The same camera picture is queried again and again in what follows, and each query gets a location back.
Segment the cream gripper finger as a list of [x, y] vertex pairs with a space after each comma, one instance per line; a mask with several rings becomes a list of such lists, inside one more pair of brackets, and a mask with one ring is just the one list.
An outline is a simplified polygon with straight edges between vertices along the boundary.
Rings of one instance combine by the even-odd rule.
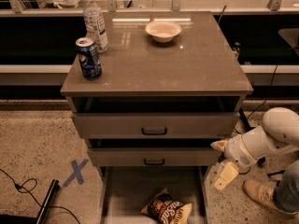
[[218, 151], [221, 151], [221, 152], [224, 152], [225, 151], [225, 148], [228, 144], [228, 141], [227, 140], [219, 140], [219, 141], [215, 141], [211, 144], [211, 147], [215, 150], [218, 150]]
[[214, 179], [214, 188], [222, 191], [238, 176], [238, 174], [239, 168], [235, 163], [231, 161], [222, 161]]

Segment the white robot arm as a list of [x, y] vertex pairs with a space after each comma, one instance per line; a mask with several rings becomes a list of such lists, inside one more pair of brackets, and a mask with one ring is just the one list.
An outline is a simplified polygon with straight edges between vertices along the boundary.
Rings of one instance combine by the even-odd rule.
[[261, 158], [297, 151], [299, 115], [284, 107], [269, 109], [256, 128], [228, 140], [213, 142], [211, 147], [221, 151], [224, 158], [214, 181], [214, 187], [223, 190], [240, 171], [250, 168]]

